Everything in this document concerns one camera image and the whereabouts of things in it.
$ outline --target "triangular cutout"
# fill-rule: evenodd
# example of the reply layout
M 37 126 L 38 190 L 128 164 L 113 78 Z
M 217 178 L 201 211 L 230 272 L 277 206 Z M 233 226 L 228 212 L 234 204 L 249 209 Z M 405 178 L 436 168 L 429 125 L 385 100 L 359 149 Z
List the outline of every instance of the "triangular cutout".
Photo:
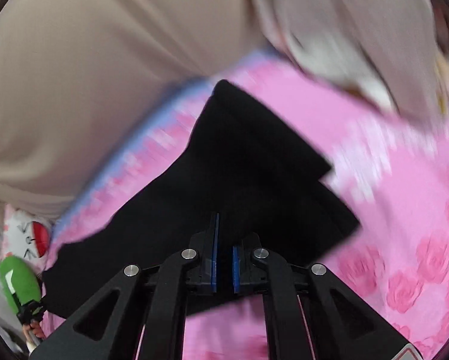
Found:
M 74 326 L 74 330 L 94 341 L 101 340 L 118 299 L 119 290 L 111 291 Z
M 343 326 L 351 339 L 357 339 L 375 329 L 373 322 L 338 290 L 331 289 L 331 297 L 338 309 Z

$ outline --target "person's leg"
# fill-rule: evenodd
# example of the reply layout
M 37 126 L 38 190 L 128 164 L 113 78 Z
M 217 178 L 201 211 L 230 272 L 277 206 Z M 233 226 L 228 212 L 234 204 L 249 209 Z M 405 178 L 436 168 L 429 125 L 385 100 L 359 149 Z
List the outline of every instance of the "person's leg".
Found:
M 0 212 L 56 218 L 163 90 L 262 43 L 249 0 L 9 0 Z

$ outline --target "folded black clothing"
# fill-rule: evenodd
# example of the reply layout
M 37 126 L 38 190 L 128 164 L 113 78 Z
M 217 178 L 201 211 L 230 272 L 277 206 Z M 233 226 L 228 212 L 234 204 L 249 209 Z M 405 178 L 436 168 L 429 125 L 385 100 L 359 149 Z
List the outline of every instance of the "folded black clothing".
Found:
M 358 226 L 319 179 L 331 167 L 259 101 L 220 81 L 183 154 L 106 228 L 64 245 L 43 273 L 48 310 L 67 318 L 129 264 L 148 268 L 188 246 L 220 213 L 218 292 L 189 312 L 232 299 L 231 249 L 256 232 L 264 247 L 305 266 Z

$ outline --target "pink floral fabric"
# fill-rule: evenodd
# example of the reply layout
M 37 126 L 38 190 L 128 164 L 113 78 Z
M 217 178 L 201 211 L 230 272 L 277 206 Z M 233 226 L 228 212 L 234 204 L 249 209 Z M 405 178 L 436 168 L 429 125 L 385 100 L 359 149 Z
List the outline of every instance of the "pink floral fabric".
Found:
M 333 163 L 324 183 L 356 213 L 362 228 L 322 258 L 341 280 L 412 342 L 426 360 L 449 339 L 449 118 L 425 133 L 377 114 L 343 93 L 310 81 L 274 57 L 224 75 L 280 116 Z M 184 150 L 212 83 L 171 110 L 173 123 L 124 151 L 110 176 L 54 240 L 99 231 L 134 194 Z M 48 316 L 48 332 L 60 321 Z M 184 358 L 267 358 L 260 298 L 189 318 Z

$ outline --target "round metal pin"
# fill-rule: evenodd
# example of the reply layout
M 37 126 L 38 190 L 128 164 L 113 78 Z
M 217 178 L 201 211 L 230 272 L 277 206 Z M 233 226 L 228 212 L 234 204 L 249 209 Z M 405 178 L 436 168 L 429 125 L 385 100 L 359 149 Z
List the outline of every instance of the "round metal pin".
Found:
M 323 264 L 314 264 L 311 267 L 311 272 L 315 275 L 322 276 L 326 273 L 326 267 Z
M 181 252 L 181 257 L 183 257 L 186 260 L 188 260 L 188 259 L 192 260 L 196 257 L 196 255 L 197 255 L 197 253 L 196 253 L 196 250 L 194 250 L 194 249 L 184 249 Z
M 139 272 L 139 267 L 137 265 L 128 265 L 125 269 L 124 269 L 124 274 L 126 276 L 132 277 L 132 276 L 136 276 Z
M 256 249 L 253 254 L 257 259 L 265 259 L 269 256 L 269 252 L 262 247 Z

